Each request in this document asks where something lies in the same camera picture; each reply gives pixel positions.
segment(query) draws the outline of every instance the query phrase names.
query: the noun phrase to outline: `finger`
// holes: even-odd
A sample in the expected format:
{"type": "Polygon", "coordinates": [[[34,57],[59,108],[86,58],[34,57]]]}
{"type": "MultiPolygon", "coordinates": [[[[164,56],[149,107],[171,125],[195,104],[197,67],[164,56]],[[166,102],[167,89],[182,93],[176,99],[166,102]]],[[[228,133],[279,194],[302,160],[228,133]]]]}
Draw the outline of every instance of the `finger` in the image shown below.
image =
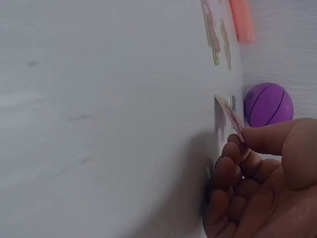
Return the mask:
{"type": "Polygon", "coordinates": [[[262,154],[282,155],[283,143],[299,121],[291,120],[259,128],[246,127],[242,135],[252,150],[262,154]]]}
{"type": "Polygon", "coordinates": [[[215,190],[211,194],[211,200],[206,213],[203,216],[205,233],[208,237],[215,237],[228,223],[226,214],[228,198],[224,191],[215,190]]]}
{"type": "Polygon", "coordinates": [[[238,145],[234,142],[228,142],[227,144],[225,144],[221,156],[229,157],[236,165],[241,162],[240,149],[238,145]]]}
{"type": "Polygon", "coordinates": [[[267,178],[279,167],[281,167],[281,162],[274,159],[263,160],[261,166],[257,170],[254,180],[258,181],[260,184],[265,182],[267,178]]]}
{"type": "Polygon", "coordinates": [[[227,141],[233,142],[238,146],[239,151],[240,151],[240,156],[241,156],[240,161],[244,161],[250,152],[250,149],[248,148],[247,144],[241,142],[241,140],[237,134],[229,135],[227,141]]]}
{"type": "Polygon", "coordinates": [[[228,218],[232,222],[238,223],[247,205],[247,200],[242,196],[233,196],[228,208],[228,218]]]}
{"type": "Polygon", "coordinates": [[[215,238],[220,234],[229,223],[228,217],[224,216],[217,224],[204,226],[207,238],[215,238]]]}
{"type": "Polygon", "coordinates": [[[237,230],[237,224],[229,222],[216,238],[232,238],[237,230]]]}
{"type": "Polygon", "coordinates": [[[245,178],[253,179],[262,162],[263,159],[258,153],[250,151],[247,158],[239,164],[242,175],[245,178]]]}
{"type": "Polygon", "coordinates": [[[242,196],[247,200],[250,199],[258,191],[260,184],[253,179],[245,178],[234,189],[234,194],[242,196]]]}
{"type": "Polygon", "coordinates": [[[214,169],[212,183],[214,189],[227,191],[235,181],[236,168],[233,161],[228,158],[220,158],[214,169]]]}

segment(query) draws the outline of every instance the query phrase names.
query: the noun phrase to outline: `toy ball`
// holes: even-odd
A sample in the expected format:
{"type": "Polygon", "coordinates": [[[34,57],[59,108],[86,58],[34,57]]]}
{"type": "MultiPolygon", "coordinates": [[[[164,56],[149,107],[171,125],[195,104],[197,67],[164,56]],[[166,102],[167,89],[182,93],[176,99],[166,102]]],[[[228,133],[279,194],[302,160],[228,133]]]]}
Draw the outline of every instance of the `toy ball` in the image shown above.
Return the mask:
{"type": "Polygon", "coordinates": [[[244,100],[244,114],[251,127],[261,127],[292,120],[292,99],[283,87],[261,83],[253,87],[244,100]]]}

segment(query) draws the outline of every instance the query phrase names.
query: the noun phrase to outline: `small card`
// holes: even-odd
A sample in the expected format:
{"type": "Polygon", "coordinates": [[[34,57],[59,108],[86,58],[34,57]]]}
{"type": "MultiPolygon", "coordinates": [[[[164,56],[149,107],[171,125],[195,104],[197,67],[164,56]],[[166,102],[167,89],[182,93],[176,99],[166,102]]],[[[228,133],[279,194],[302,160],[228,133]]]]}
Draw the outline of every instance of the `small card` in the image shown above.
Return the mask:
{"type": "Polygon", "coordinates": [[[215,98],[219,102],[221,108],[223,109],[224,113],[227,115],[229,120],[231,121],[231,124],[233,125],[234,129],[236,130],[240,140],[244,142],[245,140],[243,139],[242,136],[242,122],[239,119],[239,117],[236,115],[236,113],[233,111],[231,105],[225,100],[222,96],[220,95],[215,95],[215,98]]]}

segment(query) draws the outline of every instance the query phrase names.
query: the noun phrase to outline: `skin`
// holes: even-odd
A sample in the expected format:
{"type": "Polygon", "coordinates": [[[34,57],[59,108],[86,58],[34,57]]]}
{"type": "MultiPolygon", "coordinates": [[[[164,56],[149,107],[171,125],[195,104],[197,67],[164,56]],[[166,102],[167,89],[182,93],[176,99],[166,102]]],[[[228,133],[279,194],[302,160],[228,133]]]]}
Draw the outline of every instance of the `skin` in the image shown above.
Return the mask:
{"type": "Polygon", "coordinates": [[[228,137],[203,217],[208,238],[317,236],[317,119],[297,119],[228,137]],[[258,153],[282,156],[263,160],[258,153]]]}

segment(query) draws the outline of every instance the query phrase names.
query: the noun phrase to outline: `ball seam line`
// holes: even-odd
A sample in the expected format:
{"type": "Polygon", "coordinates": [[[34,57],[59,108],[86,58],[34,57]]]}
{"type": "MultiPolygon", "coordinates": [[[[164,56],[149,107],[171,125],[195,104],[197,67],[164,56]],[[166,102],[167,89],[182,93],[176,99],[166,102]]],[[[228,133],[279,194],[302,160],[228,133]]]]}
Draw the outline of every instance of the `ball seam line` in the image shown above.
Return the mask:
{"type": "Polygon", "coordinates": [[[253,110],[253,108],[254,108],[254,105],[256,104],[256,102],[257,102],[257,100],[259,99],[259,97],[260,97],[260,95],[262,94],[262,92],[264,92],[264,90],[265,89],[267,89],[267,88],[269,88],[270,86],[272,86],[272,85],[269,85],[269,86],[267,86],[267,87],[265,87],[260,93],[259,93],[259,95],[258,95],[258,97],[256,98],[256,100],[254,101],[254,103],[253,103],[253,105],[252,105],[252,108],[251,108],[251,110],[250,110],[250,114],[249,114],[249,125],[251,126],[251,115],[252,115],[252,110],[253,110]]]}
{"type": "Polygon", "coordinates": [[[275,113],[272,115],[272,117],[268,120],[268,122],[267,122],[265,125],[269,124],[269,122],[273,119],[273,117],[274,117],[275,114],[277,113],[278,109],[280,108],[280,106],[281,106],[281,104],[282,104],[282,102],[283,102],[284,94],[285,94],[285,90],[283,90],[282,99],[281,99],[281,101],[279,102],[279,105],[278,105],[278,107],[277,107],[275,113]]]}

